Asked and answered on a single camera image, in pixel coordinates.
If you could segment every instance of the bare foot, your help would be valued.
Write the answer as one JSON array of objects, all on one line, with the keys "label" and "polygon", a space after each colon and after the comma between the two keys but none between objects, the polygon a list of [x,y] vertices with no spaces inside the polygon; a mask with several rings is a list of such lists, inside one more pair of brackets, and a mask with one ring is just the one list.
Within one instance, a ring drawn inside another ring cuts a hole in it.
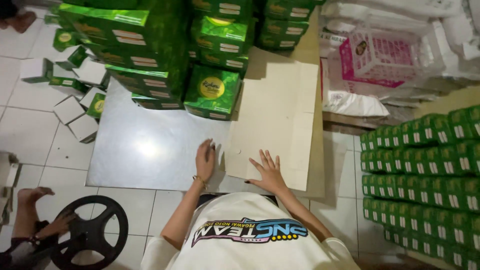
[{"label": "bare foot", "polygon": [[18,191],[17,196],[19,202],[35,203],[45,195],[55,195],[55,192],[51,188],[39,186],[37,188],[23,188]]},{"label": "bare foot", "polygon": [[5,21],[11,25],[15,31],[22,34],[24,33],[35,21],[36,15],[32,11],[28,11],[21,15],[16,15],[13,18],[5,19]]},{"label": "bare foot", "polygon": [[5,20],[0,20],[0,29],[7,29],[8,23]]}]

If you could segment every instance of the stack of white sacks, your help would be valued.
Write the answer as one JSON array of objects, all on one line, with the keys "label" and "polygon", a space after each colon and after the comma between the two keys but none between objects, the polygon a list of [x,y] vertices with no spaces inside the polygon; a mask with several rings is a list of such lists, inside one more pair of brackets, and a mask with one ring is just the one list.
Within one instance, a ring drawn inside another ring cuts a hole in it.
[{"label": "stack of white sacks", "polygon": [[79,142],[94,141],[110,79],[104,64],[91,59],[88,51],[78,45],[67,48],[55,61],[22,60],[20,77],[28,83],[48,82],[51,88],[66,94],[53,112]]},{"label": "stack of white sacks", "polygon": [[[386,116],[382,103],[417,107],[422,101],[480,84],[479,0],[329,0],[319,12],[324,111]],[[418,50],[412,53],[420,63],[418,75],[394,87],[379,80],[346,78],[339,47],[349,37],[350,44],[358,46],[351,40],[366,26],[393,36],[410,32],[419,37]]]}]

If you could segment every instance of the black steering wheel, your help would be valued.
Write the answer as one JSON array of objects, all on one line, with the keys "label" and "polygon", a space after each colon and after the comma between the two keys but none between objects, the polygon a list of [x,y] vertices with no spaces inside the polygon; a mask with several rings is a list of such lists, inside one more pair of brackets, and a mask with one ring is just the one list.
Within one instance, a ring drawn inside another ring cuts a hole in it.
[{"label": "black steering wheel", "polygon": [[[100,195],[92,195],[80,198],[67,205],[59,214],[74,213],[76,209],[83,205],[96,203],[105,205],[107,208],[96,218],[84,220],[78,216],[71,221],[69,225],[70,240],[68,240],[67,249],[65,245],[58,245],[53,248],[50,255],[53,263],[62,270],[99,270],[111,264],[123,250],[128,237],[127,214],[120,204],[113,199]],[[116,215],[120,227],[119,237],[115,246],[111,246],[105,240],[105,225],[108,220]],[[78,265],[72,263],[73,257],[82,250],[93,250],[104,258],[94,264]]]}]

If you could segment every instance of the woman's right hand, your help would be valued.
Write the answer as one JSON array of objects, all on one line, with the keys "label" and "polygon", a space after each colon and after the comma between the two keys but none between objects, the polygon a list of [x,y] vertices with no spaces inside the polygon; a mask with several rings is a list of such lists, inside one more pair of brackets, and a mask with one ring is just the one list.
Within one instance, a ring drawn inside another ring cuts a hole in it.
[{"label": "woman's right hand", "polygon": [[263,166],[254,161],[252,158],[249,160],[262,175],[262,180],[259,181],[255,179],[248,179],[245,180],[245,183],[254,184],[255,186],[269,191],[275,195],[288,191],[289,189],[283,180],[282,174],[280,173],[280,157],[277,156],[274,163],[268,150],[265,151],[266,156],[262,150],[259,152]]}]

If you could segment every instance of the metal table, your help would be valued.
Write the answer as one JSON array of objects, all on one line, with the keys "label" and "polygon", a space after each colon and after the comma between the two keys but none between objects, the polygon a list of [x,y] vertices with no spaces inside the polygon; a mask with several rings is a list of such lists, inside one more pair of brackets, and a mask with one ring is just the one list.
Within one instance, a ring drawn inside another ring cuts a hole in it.
[{"label": "metal table", "polygon": [[185,110],[147,110],[131,97],[131,92],[112,78],[86,186],[186,191],[196,174],[198,146],[213,138],[217,165],[208,191],[269,194],[218,169],[225,167],[223,151],[230,122],[201,118]]}]

